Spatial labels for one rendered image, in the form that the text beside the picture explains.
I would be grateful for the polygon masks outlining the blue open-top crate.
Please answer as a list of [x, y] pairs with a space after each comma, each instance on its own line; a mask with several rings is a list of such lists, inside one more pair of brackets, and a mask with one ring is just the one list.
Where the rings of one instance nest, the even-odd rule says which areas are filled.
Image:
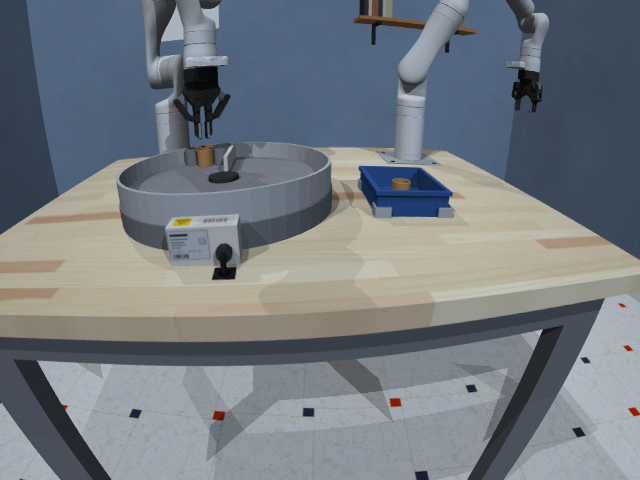
[[[438, 217], [439, 208], [448, 208], [453, 196], [420, 167], [359, 166], [359, 171], [361, 190], [371, 208], [372, 202], [377, 207], [392, 207], [391, 217]], [[397, 178], [410, 180], [410, 190], [391, 190]]]

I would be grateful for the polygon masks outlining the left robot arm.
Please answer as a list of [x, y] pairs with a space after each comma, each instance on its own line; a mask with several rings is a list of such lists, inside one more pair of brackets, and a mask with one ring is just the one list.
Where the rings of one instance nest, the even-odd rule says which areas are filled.
[[[422, 159], [426, 76], [439, 51], [464, 21], [469, 1], [440, 0], [417, 42], [398, 65], [394, 145], [394, 157], [397, 159]], [[535, 32], [532, 38], [522, 42], [521, 62], [507, 62], [506, 68], [540, 73], [541, 48], [549, 28], [548, 16], [544, 13], [533, 13], [534, 4], [531, 0], [506, 2], [516, 16], [519, 29], [527, 34]]]

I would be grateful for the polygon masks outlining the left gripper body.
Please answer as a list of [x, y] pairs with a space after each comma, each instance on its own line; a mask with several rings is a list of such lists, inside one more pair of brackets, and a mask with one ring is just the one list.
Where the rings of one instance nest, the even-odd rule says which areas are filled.
[[[533, 89], [534, 85], [536, 84], [536, 82], [539, 81], [539, 74], [540, 74], [539, 72], [535, 72], [535, 71], [519, 70], [518, 72], [518, 79], [520, 79], [519, 86], [527, 85], [530, 90], [530, 93], [533, 94], [535, 91], [535, 89]], [[521, 90], [521, 94], [528, 96], [524, 87]]]

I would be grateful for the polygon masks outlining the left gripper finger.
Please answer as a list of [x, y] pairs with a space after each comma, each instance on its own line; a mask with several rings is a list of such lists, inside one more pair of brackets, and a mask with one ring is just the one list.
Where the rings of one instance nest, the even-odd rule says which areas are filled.
[[[537, 103], [542, 101], [542, 87], [543, 87], [542, 84], [535, 84], [533, 88], [535, 89], [534, 91], [535, 94], [534, 93], [531, 94], [528, 86], [527, 85], [524, 86], [527, 92], [527, 95], [528, 97], [530, 97], [530, 100], [531, 100], [530, 111], [529, 111], [530, 113], [535, 114]], [[539, 98], [538, 98], [538, 94], [539, 94]]]
[[[523, 96], [525, 96], [521, 94], [521, 90], [523, 89], [524, 86], [523, 85], [519, 86], [519, 83], [520, 82], [514, 82], [513, 90], [512, 90], [512, 97], [515, 99], [515, 104], [514, 104], [515, 110], [520, 110], [520, 104], [521, 104], [520, 100], [522, 99]], [[516, 95], [515, 95], [515, 91], [517, 91]]]

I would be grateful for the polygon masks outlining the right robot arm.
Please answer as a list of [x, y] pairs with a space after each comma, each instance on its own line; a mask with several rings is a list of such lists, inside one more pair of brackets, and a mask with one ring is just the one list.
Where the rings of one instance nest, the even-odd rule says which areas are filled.
[[[173, 100], [184, 89], [183, 69], [229, 65], [227, 56], [217, 56], [214, 20], [202, 12], [215, 8], [221, 0], [140, 1], [149, 85], [152, 89], [174, 88], [171, 96], [155, 105], [159, 154], [190, 148], [188, 121]], [[176, 5], [184, 29], [184, 53], [160, 56], [161, 39]]]

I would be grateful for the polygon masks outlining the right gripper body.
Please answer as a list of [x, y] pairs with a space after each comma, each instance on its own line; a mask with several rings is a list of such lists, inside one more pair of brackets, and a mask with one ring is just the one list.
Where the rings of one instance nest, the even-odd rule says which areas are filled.
[[[195, 84], [196, 83], [196, 84]], [[218, 67], [184, 69], [184, 89], [182, 94], [194, 107], [194, 93], [200, 93], [200, 107], [206, 106], [206, 92], [212, 92], [212, 104], [221, 89], [218, 85]]]

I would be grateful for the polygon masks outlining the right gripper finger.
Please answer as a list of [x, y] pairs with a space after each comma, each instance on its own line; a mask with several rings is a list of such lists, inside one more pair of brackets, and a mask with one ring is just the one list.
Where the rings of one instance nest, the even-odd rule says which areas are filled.
[[211, 91], [206, 92], [206, 107], [204, 106], [204, 111], [205, 111], [204, 123], [205, 123], [205, 137], [207, 139], [210, 138], [210, 135], [212, 135], [212, 121], [220, 117], [230, 97], [231, 96], [229, 94], [225, 94], [224, 92], [220, 91], [219, 98], [218, 98], [220, 102], [218, 103], [215, 111], [212, 113], [212, 92]]
[[176, 107], [178, 107], [178, 110], [181, 112], [181, 114], [185, 116], [184, 117], [185, 119], [187, 119], [188, 121], [194, 122], [195, 136], [198, 137], [198, 139], [200, 140], [202, 139], [202, 125], [200, 123], [200, 93], [199, 92], [194, 93], [195, 108], [192, 107], [193, 116], [191, 116], [189, 112], [186, 110], [186, 108], [183, 106], [185, 104], [184, 98], [185, 97], [182, 94], [177, 99], [174, 99], [173, 103], [175, 104]]

